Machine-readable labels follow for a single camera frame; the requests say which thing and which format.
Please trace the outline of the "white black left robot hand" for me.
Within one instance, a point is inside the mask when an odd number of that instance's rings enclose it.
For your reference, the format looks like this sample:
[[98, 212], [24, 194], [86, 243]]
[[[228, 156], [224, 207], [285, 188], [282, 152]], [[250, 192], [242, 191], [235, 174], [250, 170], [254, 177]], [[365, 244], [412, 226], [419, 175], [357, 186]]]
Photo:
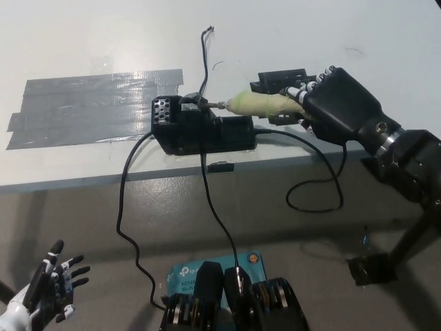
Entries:
[[31, 281], [12, 295], [1, 315], [2, 330], [44, 330], [52, 321], [61, 323], [75, 313], [74, 289], [85, 285], [89, 266], [72, 267], [82, 254], [59, 263], [64, 241], [58, 240], [46, 253]]

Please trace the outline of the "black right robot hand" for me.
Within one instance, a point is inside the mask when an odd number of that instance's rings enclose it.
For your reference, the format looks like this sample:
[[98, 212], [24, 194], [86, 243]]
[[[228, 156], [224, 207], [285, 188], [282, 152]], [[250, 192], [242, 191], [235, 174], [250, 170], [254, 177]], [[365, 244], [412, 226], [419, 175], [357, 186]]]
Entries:
[[281, 93], [305, 111], [317, 138], [332, 143], [358, 142], [376, 156], [403, 134], [380, 102], [343, 68], [329, 66], [304, 88], [289, 86]]

